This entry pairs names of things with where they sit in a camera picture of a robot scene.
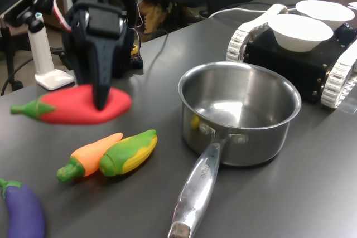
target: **red pepper toy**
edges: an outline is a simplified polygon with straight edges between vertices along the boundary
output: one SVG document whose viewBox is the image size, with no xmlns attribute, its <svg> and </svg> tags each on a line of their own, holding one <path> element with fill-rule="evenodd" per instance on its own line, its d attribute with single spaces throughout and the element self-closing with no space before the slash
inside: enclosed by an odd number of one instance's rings
<svg viewBox="0 0 357 238">
<path fill-rule="evenodd" d="M 25 114 L 30 118 L 51 124 L 99 124 L 127 112 L 131 98 L 125 92 L 111 88 L 103 110 L 93 102 L 91 85 L 80 85 L 43 95 L 24 106 L 12 105 L 12 114 Z"/>
</svg>

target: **eggplant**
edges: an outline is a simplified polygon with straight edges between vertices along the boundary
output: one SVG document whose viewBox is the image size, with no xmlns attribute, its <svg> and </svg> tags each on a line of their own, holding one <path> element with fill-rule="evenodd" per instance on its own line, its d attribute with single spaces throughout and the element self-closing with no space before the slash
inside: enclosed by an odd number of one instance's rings
<svg viewBox="0 0 357 238">
<path fill-rule="evenodd" d="M 44 238 L 45 214 L 32 189 L 20 182 L 2 178 L 0 188 L 9 214 L 7 238 Z"/>
</svg>

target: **gray table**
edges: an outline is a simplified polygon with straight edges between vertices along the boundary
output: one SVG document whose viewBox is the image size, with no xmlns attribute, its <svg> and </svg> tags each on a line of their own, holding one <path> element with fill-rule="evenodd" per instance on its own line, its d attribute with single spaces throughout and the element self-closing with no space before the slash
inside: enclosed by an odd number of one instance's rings
<svg viewBox="0 0 357 238">
<path fill-rule="evenodd" d="M 252 18 L 236 12 L 179 30 L 154 61 L 165 38 L 144 44 L 144 74 L 114 82 L 130 93 L 133 106 L 106 124 L 47 125 L 11 116 L 11 104 L 43 94 L 39 86 L 0 98 L 0 177 L 26 183 L 38 194 L 48 237 L 167 236 L 177 196 L 197 159 L 180 136 L 178 81 L 196 65 L 224 60 L 238 21 Z M 303 103 L 283 150 L 269 165 L 222 166 L 196 237 L 355 237 L 356 98 L 354 90 L 333 113 Z M 147 129 L 157 130 L 158 144 L 137 171 L 116 178 L 95 174 L 72 184 L 57 181 L 56 171 L 75 149 L 115 132 L 128 137 Z M 4 237 L 8 218 L 0 204 Z"/>
</svg>

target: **white cable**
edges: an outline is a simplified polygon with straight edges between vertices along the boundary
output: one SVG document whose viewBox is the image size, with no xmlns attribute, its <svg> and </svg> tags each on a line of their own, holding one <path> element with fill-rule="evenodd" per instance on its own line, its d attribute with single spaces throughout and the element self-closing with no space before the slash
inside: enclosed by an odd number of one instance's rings
<svg viewBox="0 0 357 238">
<path fill-rule="evenodd" d="M 138 31 L 135 29 L 135 28 L 131 28 L 131 27 L 128 27 L 129 29 L 132 29 L 135 31 L 137 37 L 138 37 L 138 42 L 139 42 L 139 48 L 138 48 L 138 51 L 139 51 L 139 55 L 140 55 L 140 48 L 141 48 L 141 41 L 140 41 L 140 36 L 139 36 L 139 33 Z"/>
<path fill-rule="evenodd" d="M 288 11 L 295 11 L 295 10 L 296 10 L 295 8 L 288 9 Z M 230 9 L 224 9 L 222 11 L 217 11 L 217 12 L 211 14 L 211 16 L 208 18 L 211 18 L 213 16 L 216 16 L 217 14 L 220 14 L 223 12 L 228 12 L 228 11 L 245 11 L 245 12 L 252 12 L 252 13 L 265 13 L 266 12 L 266 11 L 255 11 L 255 10 L 245 9 L 245 8 L 230 8 Z"/>
<path fill-rule="evenodd" d="M 60 24 L 63 26 L 63 28 L 67 31 L 67 32 L 72 32 L 72 27 L 66 22 L 66 19 L 63 17 L 60 9 L 57 6 L 57 2 L 56 0 L 54 0 L 54 7 L 53 7 L 55 16 L 57 17 L 57 19 L 60 21 Z"/>
<path fill-rule="evenodd" d="M 139 15 L 139 18 L 140 18 L 140 21 L 141 21 L 141 23 L 140 23 L 139 25 L 136 25 L 136 27 L 140 27 L 140 26 L 143 25 L 144 21 L 143 21 L 141 15 L 140 15 L 140 9 L 139 9 L 138 2 L 137 2 L 137 1 L 135 1 L 135 2 L 136 2 L 137 12 L 138 12 L 138 15 Z"/>
</svg>

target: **white bowl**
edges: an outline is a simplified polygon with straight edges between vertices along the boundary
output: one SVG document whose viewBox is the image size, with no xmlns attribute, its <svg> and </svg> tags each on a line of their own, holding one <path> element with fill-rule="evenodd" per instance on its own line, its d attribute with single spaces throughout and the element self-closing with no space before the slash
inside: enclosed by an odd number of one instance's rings
<svg viewBox="0 0 357 238">
<path fill-rule="evenodd" d="M 320 0 L 304 0 L 296 4 L 303 15 L 320 20 L 336 30 L 343 23 L 355 17 L 355 13 L 341 4 Z"/>
<path fill-rule="evenodd" d="M 300 15 L 279 14 L 272 17 L 268 24 L 278 44 L 294 52 L 310 51 L 334 35 L 323 22 Z"/>
</svg>

